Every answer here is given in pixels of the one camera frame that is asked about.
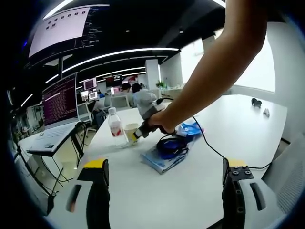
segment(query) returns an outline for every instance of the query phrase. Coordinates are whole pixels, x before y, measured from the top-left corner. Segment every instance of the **floor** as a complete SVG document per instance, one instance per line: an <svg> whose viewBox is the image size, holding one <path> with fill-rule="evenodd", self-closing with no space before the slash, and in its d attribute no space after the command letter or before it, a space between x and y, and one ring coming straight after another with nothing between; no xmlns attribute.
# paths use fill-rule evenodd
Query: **floor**
<svg viewBox="0 0 305 229"><path fill-rule="evenodd" d="M87 146L92 141L93 137L95 135L95 132L89 131L87 134L87 137L85 138L85 146L84 150L87 148ZM62 175L66 177L67 179L72 178L75 175L76 171L76 152L73 148L71 139L68 138L65 143L59 148L59 150L56 152L56 156L60 160L60 162L63 165ZM39 168L36 172L36 177L38 180L40 180L46 187L49 189L53 189L55 184L55 179L52 178L50 174L47 174L48 171L46 171L44 168ZM59 180L65 181L66 179L60 175ZM54 188L54 192L60 191L65 185L67 185L68 182L57 182L56 186Z"/></svg>

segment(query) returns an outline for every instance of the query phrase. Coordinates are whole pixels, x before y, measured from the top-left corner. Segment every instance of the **paper cup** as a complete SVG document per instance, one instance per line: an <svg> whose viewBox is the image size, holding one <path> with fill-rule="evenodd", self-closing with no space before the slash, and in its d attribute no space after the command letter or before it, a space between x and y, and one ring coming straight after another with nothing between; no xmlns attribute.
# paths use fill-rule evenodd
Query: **paper cup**
<svg viewBox="0 0 305 229"><path fill-rule="evenodd" d="M134 132L140 127L137 123L127 124L124 128L125 134L127 136L128 142L130 145L134 145L138 142L138 140L133 135Z"/></svg>

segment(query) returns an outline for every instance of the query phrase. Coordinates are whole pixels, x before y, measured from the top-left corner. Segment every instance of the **black headphones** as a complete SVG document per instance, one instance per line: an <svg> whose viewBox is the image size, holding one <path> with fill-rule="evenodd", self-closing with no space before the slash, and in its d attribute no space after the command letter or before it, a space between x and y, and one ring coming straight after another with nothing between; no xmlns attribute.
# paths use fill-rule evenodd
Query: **black headphones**
<svg viewBox="0 0 305 229"><path fill-rule="evenodd" d="M157 149L162 159L172 159L185 151L188 152L188 142L185 137L175 135L164 139L168 136L162 137L157 144Z"/></svg>
<svg viewBox="0 0 305 229"><path fill-rule="evenodd" d="M251 103L252 103L252 106L256 106L256 107L259 107L259 108L261 108L261 106L262 106L262 101L257 100L257 99L255 99L255 98L253 98L253 99L251 100Z"/></svg>

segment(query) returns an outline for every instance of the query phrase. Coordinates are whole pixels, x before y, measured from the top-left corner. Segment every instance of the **yellow tab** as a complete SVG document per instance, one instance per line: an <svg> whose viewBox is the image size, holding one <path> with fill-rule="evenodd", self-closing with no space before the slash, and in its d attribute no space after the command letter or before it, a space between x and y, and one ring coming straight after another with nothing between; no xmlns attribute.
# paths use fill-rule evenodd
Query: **yellow tab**
<svg viewBox="0 0 305 229"><path fill-rule="evenodd" d="M95 161L90 161L87 164L85 164L84 168L102 168L104 160L105 158Z"/></svg>
<svg viewBox="0 0 305 229"><path fill-rule="evenodd" d="M229 161L229 166L234 167L234 166L247 166L246 163L242 160L235 160L235 159L228 159Z"/></svg>

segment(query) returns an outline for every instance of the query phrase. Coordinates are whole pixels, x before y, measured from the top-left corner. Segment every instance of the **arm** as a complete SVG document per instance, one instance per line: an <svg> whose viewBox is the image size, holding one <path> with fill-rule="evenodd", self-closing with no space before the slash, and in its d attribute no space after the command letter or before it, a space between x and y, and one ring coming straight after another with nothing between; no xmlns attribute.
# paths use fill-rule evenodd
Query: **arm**
<svg viewBox="0 0 305 229"><path fill-rule="evenodd" d="M179 97L153 115L151 125L169 133L181 122L206 108L229 89L260 52L267 16L260 0L227 0L224 30L207 50Z"/></svg>

